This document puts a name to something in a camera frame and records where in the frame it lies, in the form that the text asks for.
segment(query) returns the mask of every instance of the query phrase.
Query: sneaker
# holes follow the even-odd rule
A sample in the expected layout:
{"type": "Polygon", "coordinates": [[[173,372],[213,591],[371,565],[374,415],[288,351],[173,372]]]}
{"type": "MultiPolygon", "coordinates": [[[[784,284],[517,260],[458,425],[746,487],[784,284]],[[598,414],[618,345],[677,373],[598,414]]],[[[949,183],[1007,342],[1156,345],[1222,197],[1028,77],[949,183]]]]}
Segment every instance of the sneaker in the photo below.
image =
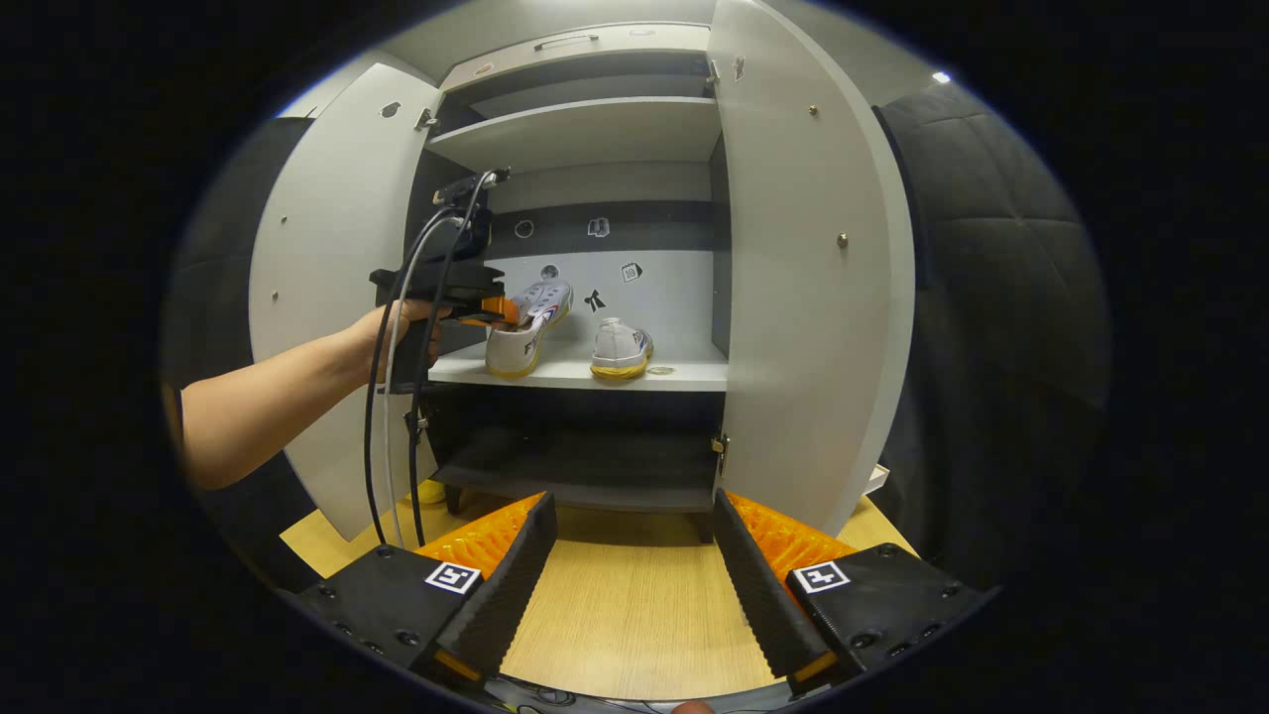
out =
{"type": "Polygon", "coordinates": [[[643,374],[652,356],[652,336],[622,323],[621,317],[599,321],[590,373],[604,380],[628,380],[643,374]]]}
{"type": "Polygon", "coordinates": [[[520,322],[508,328],[492,328],[485,342],[485,365],[506,380],[523,378],[538,367],[538,342],[572,307],[572,288],[563,280],[533,283],[511,298],[520,311],[520,322]]]}

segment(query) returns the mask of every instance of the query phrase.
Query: drawer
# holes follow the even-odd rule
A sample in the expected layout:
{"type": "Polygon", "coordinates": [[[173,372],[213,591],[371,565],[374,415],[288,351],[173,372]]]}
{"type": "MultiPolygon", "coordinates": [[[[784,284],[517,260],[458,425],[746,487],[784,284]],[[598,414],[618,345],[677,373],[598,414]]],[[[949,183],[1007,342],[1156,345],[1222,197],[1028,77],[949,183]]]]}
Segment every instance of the drawer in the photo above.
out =
{"type": "Polygon", "coordinates": [[[709,28],[694,24],[628,23],[560,32],[459,62],[445,75],[440,90],[454,91],[561,60],[622,52],[703,53],[708,43],[709,28]]]}

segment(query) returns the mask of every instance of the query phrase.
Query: white shelf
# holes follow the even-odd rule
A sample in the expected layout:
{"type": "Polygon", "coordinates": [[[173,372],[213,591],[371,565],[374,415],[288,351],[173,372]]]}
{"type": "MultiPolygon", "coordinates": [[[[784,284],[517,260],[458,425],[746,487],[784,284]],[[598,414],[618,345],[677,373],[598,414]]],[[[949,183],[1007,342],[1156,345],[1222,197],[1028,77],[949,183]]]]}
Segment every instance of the white shelf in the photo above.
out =
{"type": "Polygon", "coordinates": [[[643,373],[633,380],[600,380],[590,374],[586,341],[542,340],[538,367],[530,374],[504,380],[485,367],[485,342],[473,344],[440,356],[428,370],[438,383],[489,384],[505,387],[547,387],[556,389],[623,389],[629,392],[727,392],[727,359],[713,344],[660,344],[648,368],[673,368],[670,375],[643,373]]]}
{"type": "Polygon", "coordinates": [[[708,161],[722,131],[713,99],[623,96],[556,104],[480,122],[428,142],[472,171],[614,161],[708,161]]]}

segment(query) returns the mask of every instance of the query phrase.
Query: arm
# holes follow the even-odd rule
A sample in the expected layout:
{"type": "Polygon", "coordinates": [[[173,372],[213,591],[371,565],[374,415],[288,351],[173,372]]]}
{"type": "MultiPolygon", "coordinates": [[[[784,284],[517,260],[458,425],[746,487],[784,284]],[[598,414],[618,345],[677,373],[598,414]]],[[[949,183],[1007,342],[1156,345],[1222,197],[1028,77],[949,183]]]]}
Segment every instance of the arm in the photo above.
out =
{"type": "MultiPolygon", "coordinates": [[[[383,341],[392,334],[396,302],[383,341]]],[[[406,299],[398,340],[431,304],[406,299]]],[[[440,315],[449,312],[443,308],[440,315]]],[[[364,388],[383,307],[335,334],[293,346],[270,359],[197,382],[180,393],[185,467],[194,484],[218,490],[241,481],[273,458],[341,399],[364,388]]],[[[428,356],[437,361],[440,325],[433,327],[428,356]]],[[[378,379],[387,369],[387,344],[378,379]]]]}

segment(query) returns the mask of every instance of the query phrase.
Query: cabinet door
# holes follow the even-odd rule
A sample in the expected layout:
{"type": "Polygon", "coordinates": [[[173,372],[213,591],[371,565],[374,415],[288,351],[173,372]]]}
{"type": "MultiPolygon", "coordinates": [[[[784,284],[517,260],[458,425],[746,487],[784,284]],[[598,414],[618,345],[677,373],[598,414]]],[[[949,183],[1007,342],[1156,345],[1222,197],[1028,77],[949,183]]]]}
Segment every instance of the cabinet door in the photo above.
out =
{"type": "Polygon", "coordinates": [[[732,230],[731,441],[717,484],[836,535],[907,365],[912,228],[898,166],[850,79],[765,4],[720,0],[707,55],[732,230]]]}
{"type": "MultiPolygon", "coordinates": [[[[247,304],[256,361],[310,339],[346,327],[374,306],[368,280],[376,268],[401,263],[406,205],[428,129],[415,131],[424,108],[440,91],[386,65],[372,65],[353,81],[301,138],[269,194],[255,250],[247,304]]],[[[393,486],[409,493],[406,431],[400,416],[409,402],[390,407],[393,486]]],[[[376,498],[388,500],[376,406],[371,454],[376,498]]],[[[349,396],[286,448],[313,503],[345,539],[371,525],[362,463],[364,388],[349,396]]],[[[434,469],[431,449],[420,449],[420,471],[434,469]]]]}

